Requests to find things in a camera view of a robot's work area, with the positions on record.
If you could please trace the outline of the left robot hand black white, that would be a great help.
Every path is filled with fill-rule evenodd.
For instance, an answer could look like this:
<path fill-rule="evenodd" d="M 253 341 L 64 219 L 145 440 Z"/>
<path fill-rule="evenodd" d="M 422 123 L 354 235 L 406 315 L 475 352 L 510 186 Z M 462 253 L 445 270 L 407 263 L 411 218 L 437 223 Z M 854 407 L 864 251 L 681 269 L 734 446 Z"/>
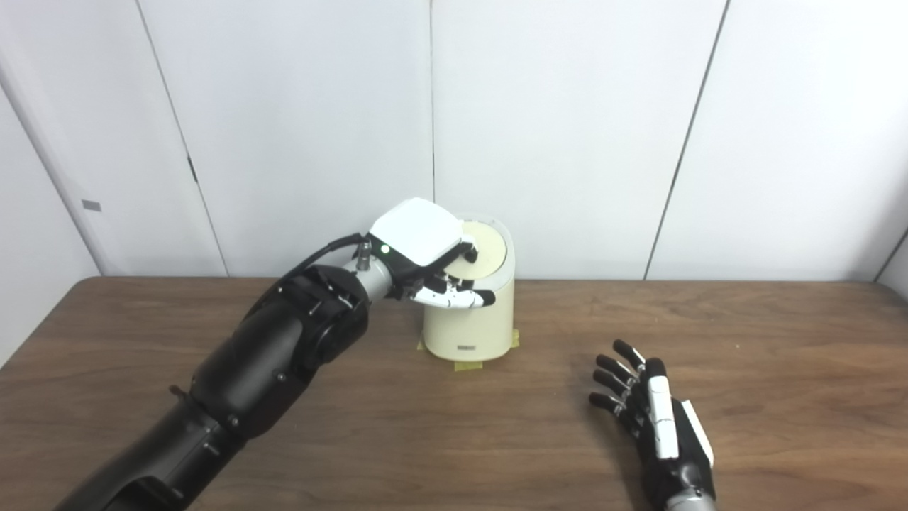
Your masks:
<path fill-rule="evenodd" d="M 479 246 L 464 221 L 443 207 L 411 198 L 397 204 L 367 230 L 370 255 L 388 271 L 389 297 L 441 309 L 491 307 L 495 292 L 475 289 L 447 268 L 463 258 L 474 264 Z"/>

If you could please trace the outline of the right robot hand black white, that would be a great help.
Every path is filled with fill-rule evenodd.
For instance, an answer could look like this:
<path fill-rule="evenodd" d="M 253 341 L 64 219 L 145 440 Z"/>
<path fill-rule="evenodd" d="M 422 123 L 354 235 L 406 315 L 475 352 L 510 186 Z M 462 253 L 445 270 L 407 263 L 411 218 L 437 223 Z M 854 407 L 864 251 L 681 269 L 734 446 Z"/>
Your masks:
<path fill-rule="evenodd" d="M 672 394 L 661 359 L 621 339 L 612 348 L 622 359 L 597 356 L 593 379 L 607 392 L 588 401 L 632 437 L 646 501 L 654 510 L 716 510 L 714 452 L 692 403 Z"/>

